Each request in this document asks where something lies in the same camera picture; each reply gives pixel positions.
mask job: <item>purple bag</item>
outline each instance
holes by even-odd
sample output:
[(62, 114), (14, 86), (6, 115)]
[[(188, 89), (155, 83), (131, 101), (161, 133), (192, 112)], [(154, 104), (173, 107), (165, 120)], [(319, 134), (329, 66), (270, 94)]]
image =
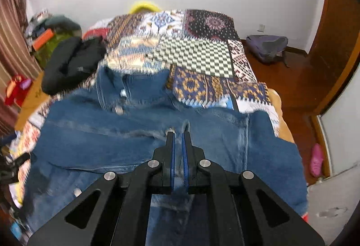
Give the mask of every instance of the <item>purple bag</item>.
[(252, 54), (262, 63), (278, 61), (288, 44), (287, 37), (272, 35), (250, 35), (246, 37), (246, 43)]

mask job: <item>pink slipper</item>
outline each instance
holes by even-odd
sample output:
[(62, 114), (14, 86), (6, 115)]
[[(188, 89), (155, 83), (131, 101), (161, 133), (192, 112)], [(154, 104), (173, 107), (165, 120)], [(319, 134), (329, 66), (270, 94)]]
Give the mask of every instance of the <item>pink slipper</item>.
[(321, 166), (323, 164), (324, 155), (321, 149), (321, 146), (316, 143), (313, 146), (310, 160), (310, 173), (314, 177), (319, 177), (321, 175)]

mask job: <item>striped curtain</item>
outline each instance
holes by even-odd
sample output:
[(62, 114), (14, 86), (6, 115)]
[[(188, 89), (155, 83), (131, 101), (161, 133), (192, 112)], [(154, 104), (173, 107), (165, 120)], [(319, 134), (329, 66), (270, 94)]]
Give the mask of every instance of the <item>striped curtain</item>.
[(41, 71), (24, 39), (26, 0), (0, 0), (0, 136), (15, 125), (19, 107), (5, 106), (5, 89), (16, 74), (35, 79)]

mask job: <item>metal bolt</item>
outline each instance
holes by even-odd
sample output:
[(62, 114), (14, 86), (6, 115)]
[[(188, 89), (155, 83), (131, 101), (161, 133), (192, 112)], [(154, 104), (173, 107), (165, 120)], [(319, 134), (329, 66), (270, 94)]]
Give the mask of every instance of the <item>metal bolt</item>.
[(254, 178), (254, 173), (252, 173), (251, 171), (245, 171), (243, 173), (243, 176), (245, 179), (252, 179), (252, 178)]
[(114, 172), (106, 172), (104, 174), (104, 178), (107, 180), (107, 181), (110, 181), (112, 179), (114, 179), (116, 176), (116, 174)]
[(160, 164), (160, 163), (159, 163), (159, 161), (157, 161), (157, 160), (151, 160), (151, 161), (148, 162), (148, 166), (149, 166), (150, 168), (155, 168), (155, 167), (157, 167), (159, 164)]
[(123, 114), (124, 114), (124, 110), (122, 109), (121, 106), (116, 106), (116, 107), (115, 107), (115, 113), (116, 113), (117, 115), (123, 115)]
[(209, 160), (201, 160), (200, 166), (201, 167), (209, 167), (211, 165), (211, 162)]

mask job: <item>denim jacket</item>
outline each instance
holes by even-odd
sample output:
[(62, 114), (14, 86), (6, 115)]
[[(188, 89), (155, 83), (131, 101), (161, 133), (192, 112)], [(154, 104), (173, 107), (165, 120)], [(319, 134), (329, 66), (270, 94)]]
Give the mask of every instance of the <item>denim jacket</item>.
[(298, 214), (306, 211), (306, 183), (296, 145), (275, 137), (267, 113), (192, 108), (163, 89), (168, 71), (124, 75), (98, 69), (89, 90), (55, 102), (32, 152), (22, 217), (36, 231), (99, 174), (124, 173), (152, 158), (165, 131), (175, 130), (175, 188), (152, 198), (147, 245), (179, 245), (187, 233), (193, 196), (184, 188), (181, 135), (225, 170), (251, 170)]

